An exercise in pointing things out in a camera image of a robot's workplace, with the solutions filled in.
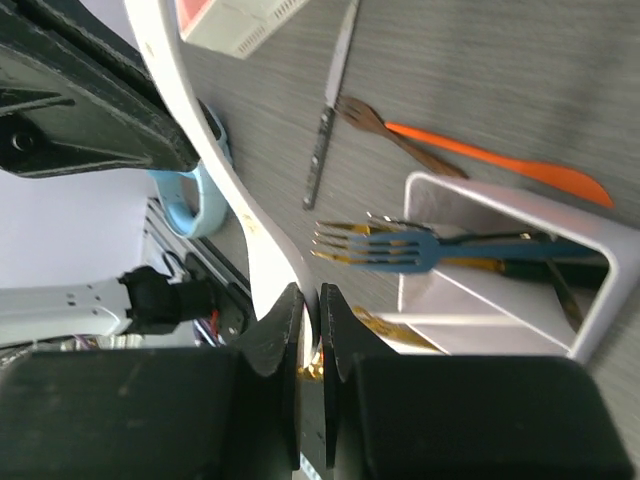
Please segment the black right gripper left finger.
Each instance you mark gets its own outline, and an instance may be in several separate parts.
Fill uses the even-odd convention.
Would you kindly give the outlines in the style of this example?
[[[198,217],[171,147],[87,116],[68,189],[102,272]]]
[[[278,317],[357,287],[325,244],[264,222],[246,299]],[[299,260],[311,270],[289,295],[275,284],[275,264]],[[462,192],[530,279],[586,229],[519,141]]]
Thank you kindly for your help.
[[[218,348],[37,352],[1,377],[5,479],[288,479],[304,299]]]

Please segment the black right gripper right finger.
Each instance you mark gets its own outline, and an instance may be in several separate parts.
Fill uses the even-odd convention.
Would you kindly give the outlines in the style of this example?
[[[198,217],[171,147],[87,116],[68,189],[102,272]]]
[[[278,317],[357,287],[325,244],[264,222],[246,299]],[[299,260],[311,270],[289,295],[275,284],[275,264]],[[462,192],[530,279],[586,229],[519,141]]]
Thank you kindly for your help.
[[[557,356],[400,354],[322,287],[326,464],[338,479],[631,479],[600,391]]]

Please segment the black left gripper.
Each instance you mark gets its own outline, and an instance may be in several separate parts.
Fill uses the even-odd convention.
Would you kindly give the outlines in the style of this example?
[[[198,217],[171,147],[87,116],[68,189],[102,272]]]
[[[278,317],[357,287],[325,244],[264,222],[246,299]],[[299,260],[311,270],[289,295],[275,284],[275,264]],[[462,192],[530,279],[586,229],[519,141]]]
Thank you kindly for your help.
[[[198,159],[140,54],[81,2],[2,2],[2,170],[187,172]]]

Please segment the gold metal spoon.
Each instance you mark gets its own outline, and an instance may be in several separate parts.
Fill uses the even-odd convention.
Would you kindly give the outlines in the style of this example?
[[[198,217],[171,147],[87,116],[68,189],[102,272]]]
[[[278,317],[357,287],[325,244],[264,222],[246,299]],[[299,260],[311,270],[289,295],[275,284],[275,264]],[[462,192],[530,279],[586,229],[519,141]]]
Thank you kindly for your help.
[[[443,353],[442,349],[419,335],[406,324],[389,322],[380,316],[371,314],[362,307],[354,307],[352,312],[361,323],[381,338],[407,346],[426,348],[431,351]]]
[[[307,366],[298,369],[298,377],[313,382],[324,381],[324,353],[322,350],[316,352]]]

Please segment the grey cloth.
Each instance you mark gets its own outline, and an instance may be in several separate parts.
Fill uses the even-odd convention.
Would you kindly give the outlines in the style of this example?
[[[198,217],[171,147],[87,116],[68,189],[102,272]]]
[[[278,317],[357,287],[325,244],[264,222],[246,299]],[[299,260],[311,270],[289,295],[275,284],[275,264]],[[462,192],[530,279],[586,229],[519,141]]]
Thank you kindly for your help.
[[[167,3],[126,1],[124,5],[141,56],[161,99],[241,225],[256,317],[263,319],[291,283],[303,294],[299,362],[307,366],[319,344],[319,299],[303,254],[251,196],[224,158],[186,73],[177,29]]]

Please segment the white utensil container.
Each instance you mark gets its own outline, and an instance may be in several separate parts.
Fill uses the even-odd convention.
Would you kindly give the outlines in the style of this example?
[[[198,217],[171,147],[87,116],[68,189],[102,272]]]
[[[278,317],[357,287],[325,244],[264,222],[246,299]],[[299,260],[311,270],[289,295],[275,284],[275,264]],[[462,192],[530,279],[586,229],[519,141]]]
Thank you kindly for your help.
[[[448,354],[560,355],[586,362],[639,281],[639,232],[525,190],[414,172],[404,217],[469,233],[542,233],[587,258],[461,259],[399,279],[397,309]]]

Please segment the orange plastic utensil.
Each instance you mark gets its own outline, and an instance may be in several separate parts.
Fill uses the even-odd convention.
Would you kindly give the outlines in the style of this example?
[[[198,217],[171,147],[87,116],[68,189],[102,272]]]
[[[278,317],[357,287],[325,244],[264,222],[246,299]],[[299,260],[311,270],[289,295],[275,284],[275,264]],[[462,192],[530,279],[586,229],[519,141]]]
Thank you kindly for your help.
[[[574,168],[500,155],[443,135],[399,123],[386,122],[385,126],[390,131],[410,139],[510,170],[602,207],[613,208],[615,206],[613,199],[599,182]]]

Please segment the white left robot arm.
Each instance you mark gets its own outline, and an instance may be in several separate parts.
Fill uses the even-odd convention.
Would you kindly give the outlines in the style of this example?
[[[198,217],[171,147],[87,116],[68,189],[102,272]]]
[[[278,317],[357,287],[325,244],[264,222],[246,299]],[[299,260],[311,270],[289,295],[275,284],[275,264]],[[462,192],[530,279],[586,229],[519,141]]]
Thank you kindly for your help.
[[[1,5],[1,168],[27,180],[147,171],[163,220],[184,239],[216,232],[228,211],[140,54],[78,1]],[[176,283],[143,266],[103,281],[3,290],[1,342],[166,334],[213,308],[205,282]]]

